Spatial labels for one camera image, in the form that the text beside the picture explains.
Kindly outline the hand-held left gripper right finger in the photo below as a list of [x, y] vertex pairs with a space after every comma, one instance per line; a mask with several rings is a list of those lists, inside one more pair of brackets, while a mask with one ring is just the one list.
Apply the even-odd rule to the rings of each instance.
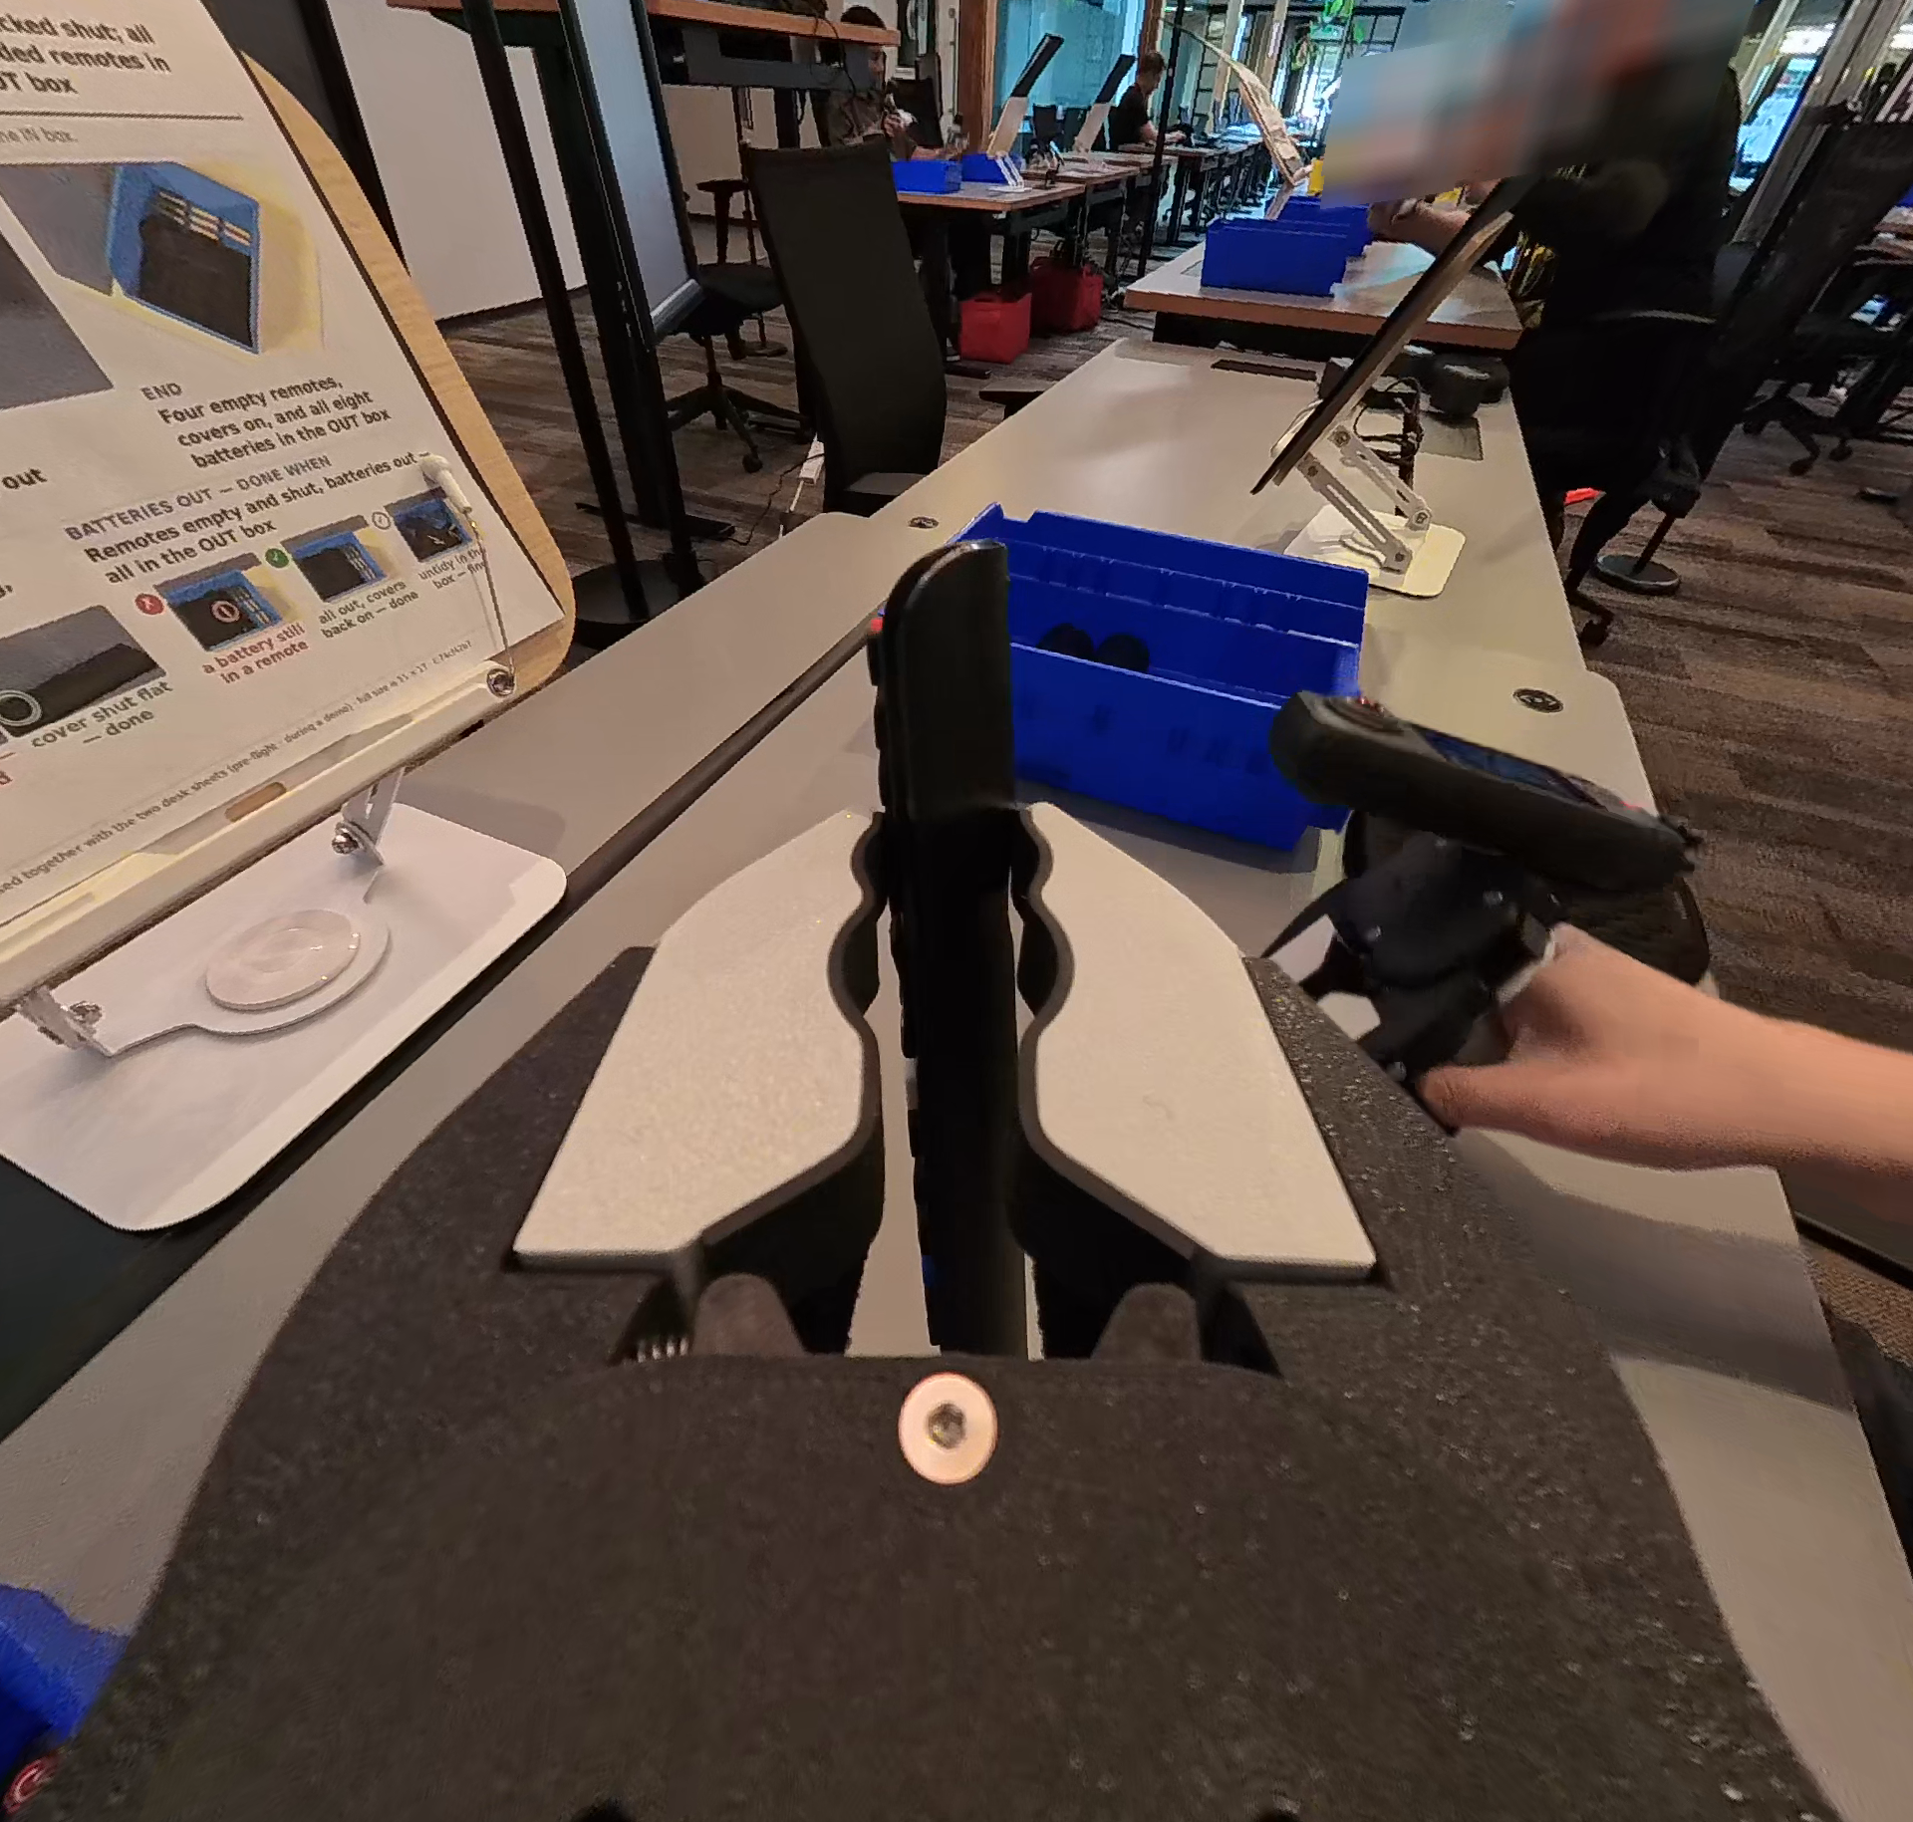
[[1367, 1284], [1374, 1244], [1246, 956], [1060, 807], [1016, 838], [1016, 1241], [1043, 1358], [1089, 1358], [1136, 1287], [1218, 1336], [1239, 1284]]

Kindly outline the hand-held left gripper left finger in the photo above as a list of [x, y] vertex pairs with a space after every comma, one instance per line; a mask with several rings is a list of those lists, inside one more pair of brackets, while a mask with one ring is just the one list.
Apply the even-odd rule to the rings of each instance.
[[879, 818], [842, 810], [665, 931], [513, 1240], [517, 1267], [772, 1284], [844, 1353], [885, 1205]]

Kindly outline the blue plastic bin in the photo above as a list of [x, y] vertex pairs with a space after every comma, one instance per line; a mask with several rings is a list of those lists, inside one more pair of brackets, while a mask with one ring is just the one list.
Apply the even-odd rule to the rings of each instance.
[[76, 1732], [125, 1646], [46, 1595], [1, 1586], [1, 1782]]
[[[1361, 571], [998, 507], [963, 540], [1007, 556], [1019, 779], [1282, 854], [1346, 821], [1278, 774], [1270, 734], [1293, 693], [1358, 693]], [[1036, 651], [1060, 623], [1140, 638], [1151, 672]]]

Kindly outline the person's right hand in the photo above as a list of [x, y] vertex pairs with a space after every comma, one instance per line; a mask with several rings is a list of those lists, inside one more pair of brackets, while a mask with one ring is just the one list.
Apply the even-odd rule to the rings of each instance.
[[1574, 927], [1497, 1015], [1506, 1050], [1416, 1082], [1445, 1127], [1671, 1171], [1747, 1159], [1767, 1020]]

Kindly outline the metal folding stand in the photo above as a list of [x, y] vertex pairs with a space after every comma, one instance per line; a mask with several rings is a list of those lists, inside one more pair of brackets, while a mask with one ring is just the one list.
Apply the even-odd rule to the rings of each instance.
[[1376, 592], [1416, 601], [1440, 596], [1465, 535], [1432, 520], [1427, 497], [1416, 487], [1419, 447], [1421, 423], [1412, 413], [1401, 418], [1395, 434], [1374, 438], [1358, 418], [1341, 418], [1293, 467], [1320, 505], [1275, 549], [1358, 569]]

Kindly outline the instruction sheet on stand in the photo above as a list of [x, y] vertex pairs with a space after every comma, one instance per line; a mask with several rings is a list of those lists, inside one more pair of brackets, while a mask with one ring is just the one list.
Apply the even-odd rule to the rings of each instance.
[[240, 56], [237, 62], [365, 274], [366, 289], [389, 322], [423, 392], [433, 402], [435, 423], [449, 444], [449, 472], [467, 496], [481, 501], [481, 520], [488, 526], [488, 564], [497, 567], [501, 547], [513, 547], [555, 609], [552, 621], [506, 648], [515, 675], [509, 706], [519, 706], [561, 672], [576, 638], [576, 599], [561, 552], [342, 153], [270, 72], [251, 56]]

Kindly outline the thin black framed board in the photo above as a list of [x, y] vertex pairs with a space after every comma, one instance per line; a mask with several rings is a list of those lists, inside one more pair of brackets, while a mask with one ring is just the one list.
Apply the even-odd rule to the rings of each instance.
[[1445, 248], [1380, 322], [1367, 345], [1282, 438], [1270, 466], [1252, 484], [1254, 496], [1308, 466], [1316, 444], [1344, 415], [1353, 415], [1354, 404], [1376, 377], [1387, 376], [1398, 355], [1419, 335], [1434, 309], [1451, 296], [1460, 280], [1485, 257], [1516, 208], [1540, 183], [1542, 179], [1536, 175], [1508, 179], [1494, 184], [1484, 203], [1463, 220], [1463, 228], [1450, 234]]

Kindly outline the black mesh office chair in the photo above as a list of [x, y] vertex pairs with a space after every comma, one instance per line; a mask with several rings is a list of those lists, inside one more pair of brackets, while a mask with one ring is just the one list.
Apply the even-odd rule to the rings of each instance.
[[1645, 507], [1657, 509], [1663, 526], [1685, 520], [1734, 429], [1781, 428], [1803, 447], [1792, 475], [1814, 466], [1824, 436], [1836, 438], [1834, 457], [1845, 457], [1845, 424], [1820, 418], [1792, 391], [1824, 391], [1848, 363], [1880, 364], [1908, 340], [1908, 325], [1890, 335], [1819, 308], [1836, 274], [1908, 191], [1908, 179], [1906, 120], [1846, 119], [1820, 139], [1719, 314], [1695, 331], [1695, 341], [1662, 380], [1642, 439], [1621, 457], [1618, 478], [1598, 496], [1574, 536], [1565, 601], [1583, 613], [1575, 633], [1583, 651], [1602, 646], [1613, 627], [1613, 611], [1583, 592], [1608, 546]]

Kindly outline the printed instruction sheet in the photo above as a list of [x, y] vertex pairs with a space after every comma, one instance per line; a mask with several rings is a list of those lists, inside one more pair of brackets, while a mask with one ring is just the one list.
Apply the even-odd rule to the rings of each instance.
[[[545, 615], [201, 0], [1, 0], [4, 922]], [[501, 631], [497, 603], [523, 615]]]

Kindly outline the dark framed panel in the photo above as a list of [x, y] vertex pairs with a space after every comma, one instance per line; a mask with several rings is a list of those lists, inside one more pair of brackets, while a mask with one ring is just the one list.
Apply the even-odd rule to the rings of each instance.
[[201, 0], [232, 47], [271, 73], [355, 177], [387, 241], [389, 211], [366, 120], [326, 0]]

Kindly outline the grey screen black frame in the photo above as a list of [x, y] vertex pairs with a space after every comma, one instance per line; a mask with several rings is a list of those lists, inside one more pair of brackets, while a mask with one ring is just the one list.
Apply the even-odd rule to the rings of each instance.
[[648, 3], [559, 0], [559, 11], [633, 325], [654, 348], [689, 327], [701, 282]]

